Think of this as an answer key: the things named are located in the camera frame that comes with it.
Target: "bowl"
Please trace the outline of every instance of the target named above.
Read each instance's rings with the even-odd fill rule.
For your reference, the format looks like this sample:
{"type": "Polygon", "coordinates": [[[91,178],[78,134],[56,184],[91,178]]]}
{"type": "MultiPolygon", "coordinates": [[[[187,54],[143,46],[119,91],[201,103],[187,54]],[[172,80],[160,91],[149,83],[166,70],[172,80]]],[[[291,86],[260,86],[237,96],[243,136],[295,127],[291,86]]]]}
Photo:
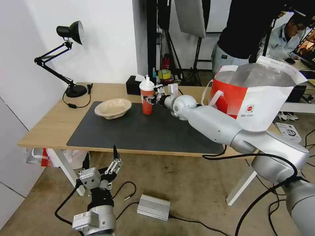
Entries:
{"type": "Polygon", "coordinates": [[[124,98],[111,99],[100,103],[94,112],[98,116],[111,120],[123,116],[131,108],[131,102],[124,98]]]}

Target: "white box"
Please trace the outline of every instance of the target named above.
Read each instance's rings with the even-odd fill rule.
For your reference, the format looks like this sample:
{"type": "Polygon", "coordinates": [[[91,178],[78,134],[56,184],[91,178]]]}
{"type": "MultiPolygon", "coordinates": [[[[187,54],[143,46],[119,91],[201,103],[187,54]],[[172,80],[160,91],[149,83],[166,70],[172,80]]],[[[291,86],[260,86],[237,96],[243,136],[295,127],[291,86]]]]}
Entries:
{"type": "Polygon", "coordinates": [[[300,143],[302,141],[302,138],[300,137],[299,133],[295,129],[294,125],[278,123],[278,122],[276,122],[276,125],[284,137],[287,137],[288,139],[292,140],[295,143],[300,143]]]}

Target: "gray pants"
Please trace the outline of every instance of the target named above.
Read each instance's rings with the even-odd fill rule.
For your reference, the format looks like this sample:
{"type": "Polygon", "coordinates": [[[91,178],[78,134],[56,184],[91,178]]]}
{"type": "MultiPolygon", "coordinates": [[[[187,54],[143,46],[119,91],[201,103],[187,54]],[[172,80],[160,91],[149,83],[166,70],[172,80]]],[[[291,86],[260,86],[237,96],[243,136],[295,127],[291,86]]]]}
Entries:
{"type": "Polygon", "coordinates": [[[240,58],[232,57],[226,52],[224,52],[218,46],[218,44],[216,44],[213,48],[211,61],[212,61],[212,71],[215,75],[219,72],[222,66],[227,66],[227,65],[241,66],[241,65],[248,64],[248,59],[240,59],[240,58]]]}

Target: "sneaker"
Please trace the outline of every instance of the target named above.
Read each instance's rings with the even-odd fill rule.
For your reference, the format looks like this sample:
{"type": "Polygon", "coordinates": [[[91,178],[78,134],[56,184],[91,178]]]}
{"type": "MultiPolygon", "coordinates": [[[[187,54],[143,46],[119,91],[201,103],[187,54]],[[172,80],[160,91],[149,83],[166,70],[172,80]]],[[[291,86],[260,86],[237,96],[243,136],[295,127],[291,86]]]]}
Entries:
{"type": "Polygon", "coordinates": [[[287,116],[287,112],[279,112],[277,117],[281,120],[281,121],[286,121],[288,119],[288,116],[287,116]]]}
{"type": "Polygon", "coordinates": [[[299,120],[299,118],[294,114],[294,112],[288,112],[287,117],[288,117],[289,120],[292,120],[292,121],[299,120]]]}

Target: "lamp arm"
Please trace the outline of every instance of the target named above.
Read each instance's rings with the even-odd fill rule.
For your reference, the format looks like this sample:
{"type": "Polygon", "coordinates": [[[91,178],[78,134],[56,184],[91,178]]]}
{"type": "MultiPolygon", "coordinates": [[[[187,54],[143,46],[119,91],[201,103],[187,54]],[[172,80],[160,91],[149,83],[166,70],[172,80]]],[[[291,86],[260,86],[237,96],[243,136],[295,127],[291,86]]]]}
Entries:
{"type": "Polygon", "coordinates": [[[65,41],[62,45],[56,47],[55,49],[47,52],[46,54],[44,54],[40,57],[35,58],[34,62],[35,62],[35,64],[39,65],[40,67],[44,68],[45,70],[47,70],[48,72],[50,72],[54,76],[58,77],[59,79],[61,79],[62,81],[64,81],[65,83],[70,85],[71,83],[73,83],[72,80],[64,77],[63,75],[61,75],[61,74],[57,73],[56,71],[54,71],[53,69],[51,69],[49,66],[46,65],[46,62],[51,61],[52,59],[60,56],[61,54],[64,54],[65,52],[71,50],[71,48],[72,48],[72,42],[71,41],[65,41]],[[54,51],[62,48],[63,46],[66,46],[67,49],[63,50],[62,52],[60,52],[56,55],[49,55],[49,54],[53,53],[54,51]]]}

